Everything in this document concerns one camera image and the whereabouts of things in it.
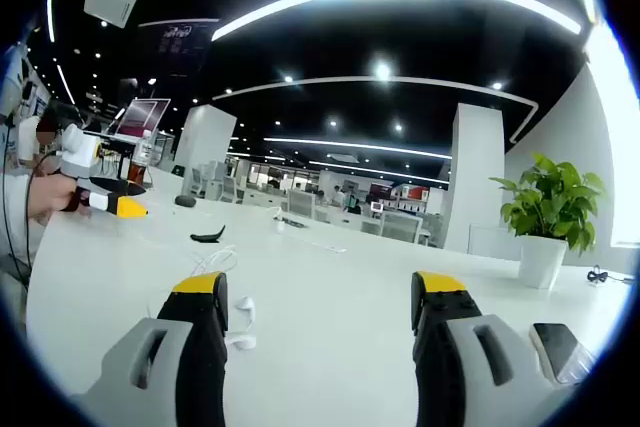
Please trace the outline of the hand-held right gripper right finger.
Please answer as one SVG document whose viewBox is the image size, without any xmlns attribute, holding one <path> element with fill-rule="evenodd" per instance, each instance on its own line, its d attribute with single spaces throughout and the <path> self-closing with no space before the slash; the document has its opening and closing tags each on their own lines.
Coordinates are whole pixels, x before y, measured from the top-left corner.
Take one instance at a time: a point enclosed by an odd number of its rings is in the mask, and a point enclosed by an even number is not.
<svg viewBox="0 0 640 427">
<path fill-rule="evenodd" d="M 443 274 L 411 279 L 420 426 L 542 426 L 570 398 L 523 337 Z"/>
</svg>

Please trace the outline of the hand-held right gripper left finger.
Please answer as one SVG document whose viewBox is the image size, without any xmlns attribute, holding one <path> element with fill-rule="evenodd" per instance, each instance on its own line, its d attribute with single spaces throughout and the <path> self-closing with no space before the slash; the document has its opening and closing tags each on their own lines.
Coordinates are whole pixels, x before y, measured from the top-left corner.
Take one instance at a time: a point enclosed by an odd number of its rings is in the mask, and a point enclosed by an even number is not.
<svg viewBox="0 0 640 427">
<path fill-rule="evenodd" d="M 97 426 L 222 426 L 227 277 L 189 277 L 105 354 L 73 403 Z"/>
</svg>

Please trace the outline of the person's left hand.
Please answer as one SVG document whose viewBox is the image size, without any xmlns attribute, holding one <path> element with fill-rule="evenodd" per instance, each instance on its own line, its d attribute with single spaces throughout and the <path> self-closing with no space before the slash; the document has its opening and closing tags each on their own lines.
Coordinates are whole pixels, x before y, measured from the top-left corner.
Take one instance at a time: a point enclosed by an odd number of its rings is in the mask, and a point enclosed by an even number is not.
<svg viewBox="0 0 640 427">
<path fill-rule="evenodd" d="M 62 174 L 34 177 L 29 185 L 27 218 L 36 219 L 69 206 L 77 181 Z"/>
</svg>

